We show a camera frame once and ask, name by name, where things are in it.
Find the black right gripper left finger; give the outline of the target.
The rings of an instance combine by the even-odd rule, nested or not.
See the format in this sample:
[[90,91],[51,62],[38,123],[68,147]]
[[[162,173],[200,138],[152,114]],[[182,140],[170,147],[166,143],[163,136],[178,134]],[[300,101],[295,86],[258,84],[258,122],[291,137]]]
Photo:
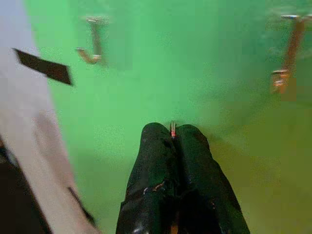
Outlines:
[[149,123],[142,129],[116,233],[170,233],[177,191],[177,154],[170,133],[160,123]]

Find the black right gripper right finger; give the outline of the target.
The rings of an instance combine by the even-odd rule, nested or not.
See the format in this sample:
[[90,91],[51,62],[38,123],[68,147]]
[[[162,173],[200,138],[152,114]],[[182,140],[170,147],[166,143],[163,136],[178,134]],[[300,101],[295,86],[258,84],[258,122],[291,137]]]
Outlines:
[[182,177],[179,229],[184,234],[248,234],[234,191],[213,159],[207,138],[193,125],[176,129]]

